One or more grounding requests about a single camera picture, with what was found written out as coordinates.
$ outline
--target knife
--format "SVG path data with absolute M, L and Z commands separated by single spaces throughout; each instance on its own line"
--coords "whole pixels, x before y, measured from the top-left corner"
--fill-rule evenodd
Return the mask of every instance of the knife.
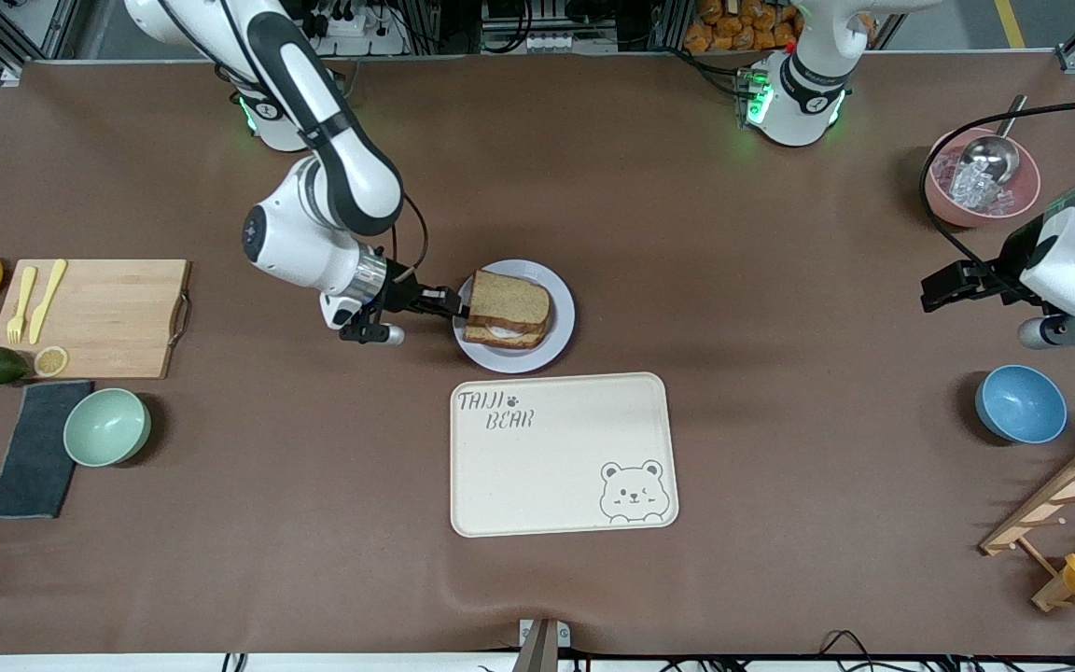
M 53 275 L 48 276 L 47 287 L 44 289 L 44 300 L 32 311 L 30 327 L 27 330 L 27 342 L 34 345 L 39 341 L 39 328 L 44 325 L 44 317 L 47 315 L 47 306 L 53 305 L 53 295 L 56 294 L 56 286 L 60 284 L 60 277 L 64 277 L 64 269 L 69 268 L 69 262 L 64 259 L 56 259 L 53 264 Z

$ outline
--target mint green bowl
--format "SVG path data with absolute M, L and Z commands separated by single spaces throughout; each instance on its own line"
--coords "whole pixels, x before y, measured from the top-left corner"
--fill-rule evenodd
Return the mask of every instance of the mint green bowl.
M 144 401 L 124 388 L 108 387 L 73 406 L 64 420 L 64 452 L 73 462 L 106 467 L 135 455 L 150 431 Z

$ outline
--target bread slice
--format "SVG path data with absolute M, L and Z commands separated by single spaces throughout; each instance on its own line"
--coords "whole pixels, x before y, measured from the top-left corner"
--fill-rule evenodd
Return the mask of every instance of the bread slice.
M 536 348 L 541 345 L 542 340 L 546 339 L 545 331 L 539 331 L 538 333 L 520 333 L 520 335 L 514 335 L 512 339 L 505 339 L 502 335 L 496 335 L 491 332 L 491 329 L 487 327 L 474 327 L 474 325 L 467 325 L 463 329 L 463 340 L 469 343 L 482 343 L 485 345 L 490 345 L 493 348 L 508 348 L 511 351 L 529 351 Z
M 475 272 L 470 287 L 469 327 L 500 327 L 517 333 L 543 333 L 547 321 L 549 292 L 544 286 L 496 272 Z

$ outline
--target table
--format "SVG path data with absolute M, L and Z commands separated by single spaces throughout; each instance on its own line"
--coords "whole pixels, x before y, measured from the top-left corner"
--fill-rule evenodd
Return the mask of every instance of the table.
M 1016 92 L 1072 101 L 1075 76 L 874 54 L 854 87 L 789 149 L 670 57 L 364 65 L 355 110 L 430 225 L 422 281 L 538 259 L 579 311 L 543 374 L 669 389 L 674 525 L 464 540 L 447 398 L 493 375 L 417 315 L 402 347 L 342 343 L 314 294 L 250 268 L 244 213 L 298 157 L 246 135 L 209 66 L 30 65 L 0 94 L 0 256 L 188 258 L 195 312 L 168 378 L 125 383 L 157 421 L 141 464 L 78 469 L 59 519 L 0 520 L 0 654 L 482 649 L 534 615 L 614 654 L 808 654 L 833 628 L 1075 654 L 1075 610 L 1028 603 L 1040 567 L 974 548 L 1075 455 L 1075 349 L 1021 348 L 1032 312 L 994 301 L 923 315 L 918 282 L 956 254 L 915 197 L 940 133 Z M 1075 112 L 1015 137 L 1041 205 L 1074 186 Z M 1009 229 L 961 238 L 988 257 Z M 1057 442 L 983 434 L 973 388 L 1007 362 L 1063 388 Z M 0 460 L 17 403 L 0 388 Z M 1066 516 L 1045 553 L 1075 549 Z

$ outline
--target wooden cutting board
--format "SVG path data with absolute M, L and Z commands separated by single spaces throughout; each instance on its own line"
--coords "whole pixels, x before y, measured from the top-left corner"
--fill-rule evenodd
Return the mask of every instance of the wooden cutting board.
M 163 378 L 173 335 L 187 319 L 188 261 L 185 259 L 69 259 L 39 341 L 27 343 L 32 311 L 44 299 L 56 259 L 19 259 L 14 264 L 3 312 L 0 345 L 34 356 L 48 345 L 69 353 L 56 378 Z M 8 321 L 18 302 L 23 269 L 35 267 L 35 286 L 25 318 L 23 342 L 8 342 Z

